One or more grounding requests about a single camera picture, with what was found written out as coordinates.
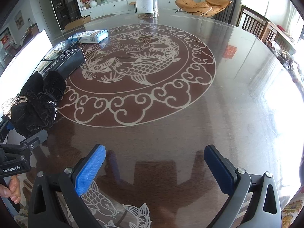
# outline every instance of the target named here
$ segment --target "white cabinet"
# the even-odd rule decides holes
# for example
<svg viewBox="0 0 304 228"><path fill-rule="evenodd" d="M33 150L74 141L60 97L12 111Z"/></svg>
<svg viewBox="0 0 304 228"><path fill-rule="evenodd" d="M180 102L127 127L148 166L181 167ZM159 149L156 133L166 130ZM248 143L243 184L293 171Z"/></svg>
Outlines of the white cabinet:
<svg viewBox="0 0 304 228"><path fill-rule="evenodd" d="M176 0L159 0L159 8L160 9L179 9L179 7L175 4Z"/></svg>
<svg viewBox="0 0 304 228"><path fill-rule="evenodd" d="M115 1L110 2L102 5L103 13L104 14L111 14L111 13L118 13L123 11L128 11L128 1Z"/></svg>
<svg viewBox="0 0 304 228"><path fill-rule="evenodd" d="M104 15L103 6L98 5L96 7L91 7L89 9L81 11L81 16L86 16L86 15L91 16L91 19L103 16Z"/></svg>
<svg viewBox="0 0 304 228"><path fill-rule="evenodd" d="M134 5L129 5L131 2L135 2L136 0L118 0L113 2L107 2L95 7L91 7L89 9L81 11L81 16L89 15L91 19L108 15L112 13L132 13L134 12ZM160 9L174 9L177 10L178 7L175 4L176 0L159 0L159 8Z"/></svg>

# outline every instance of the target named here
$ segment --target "cardboard box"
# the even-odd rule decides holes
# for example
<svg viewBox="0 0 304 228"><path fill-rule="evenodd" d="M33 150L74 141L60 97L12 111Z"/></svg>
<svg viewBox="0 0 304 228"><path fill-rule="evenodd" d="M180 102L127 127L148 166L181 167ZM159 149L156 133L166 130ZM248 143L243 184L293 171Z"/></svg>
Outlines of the cardboard box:
<svg viewBox="0 0 304 228"><path fill-rule="evenodd" d="M72 21L69 24L67 24L64 28L66 31L69 31L73 28L79 27L79 26L83 26L84 24L88 23L91 21L91 16L86 15L84 17L81 17L78 20Z"/></svg>
<svg viewBox="0 0 304 228"><path fill-rule="evenodd" d="M108 36L107 30L86 31L79 34L78 43L99 43Z"/></svg>

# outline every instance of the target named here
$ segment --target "vase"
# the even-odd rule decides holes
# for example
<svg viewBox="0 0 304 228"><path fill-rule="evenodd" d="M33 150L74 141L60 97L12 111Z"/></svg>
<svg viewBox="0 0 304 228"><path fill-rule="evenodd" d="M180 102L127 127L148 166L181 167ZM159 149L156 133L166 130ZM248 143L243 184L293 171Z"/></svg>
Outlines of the vase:
<svg viewBox="0 0 304 228"><path fill-rule="evenodd" d="M95 7L97 5L97 2L95 0L93 0L92 2L90 2L90 7Z"/></svg>

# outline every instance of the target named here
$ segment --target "glass jar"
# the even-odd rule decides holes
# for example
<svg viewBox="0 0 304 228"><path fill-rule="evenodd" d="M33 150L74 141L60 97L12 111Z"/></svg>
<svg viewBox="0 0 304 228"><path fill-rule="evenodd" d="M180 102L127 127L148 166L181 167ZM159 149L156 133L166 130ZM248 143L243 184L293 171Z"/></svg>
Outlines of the glass jar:
<svg viewBox="0 0 304 228"><path fill-rule="evenodd" d="M136 0L138 18L154 18L158 16L158 0Z"/></svg>

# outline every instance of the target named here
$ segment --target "black box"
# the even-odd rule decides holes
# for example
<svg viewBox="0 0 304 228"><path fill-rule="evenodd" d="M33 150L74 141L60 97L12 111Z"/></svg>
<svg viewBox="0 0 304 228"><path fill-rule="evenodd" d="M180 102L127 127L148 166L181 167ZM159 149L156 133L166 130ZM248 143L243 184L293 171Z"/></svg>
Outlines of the black box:
<svg viewBox="0 0 304 228"><path fill-rule="evenodd" d="M76 68L86 61L82 48L70 47L41 72L45 77L50 70L58 71L66 79Z"/></svg>

